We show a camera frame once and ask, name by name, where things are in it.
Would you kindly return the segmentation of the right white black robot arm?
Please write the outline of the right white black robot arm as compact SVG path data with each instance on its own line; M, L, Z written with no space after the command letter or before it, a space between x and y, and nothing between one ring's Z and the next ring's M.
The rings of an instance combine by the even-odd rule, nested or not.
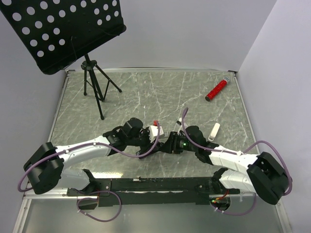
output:
M212 181L217 193L227 189L253 192L266 203L275 205L289 189L285 169L271 154L229 150L207 141L198 126L189 126L184 133L170 132L161 151L174 154L191 151L201 162L221 166Z

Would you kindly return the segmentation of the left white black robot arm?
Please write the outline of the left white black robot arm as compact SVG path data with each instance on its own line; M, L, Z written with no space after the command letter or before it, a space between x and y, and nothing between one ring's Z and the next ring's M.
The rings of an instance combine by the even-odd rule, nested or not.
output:
M130 154L125 153L128 146L147 148L143 154L134 154L134 158L147 156L163 135L163 128L158 121L144 128L142 121L133 117L124 125L85 142L67 146L54 146L52 142L44 143L23 167L24 177L29 180L31 187L22 189L19 186L18 190L20 192L33 190L35 194L41 195L56 187L66 187L91 195L96 189L96 183L92 180L90 171L70 170L71 166L116 153L130 157Z

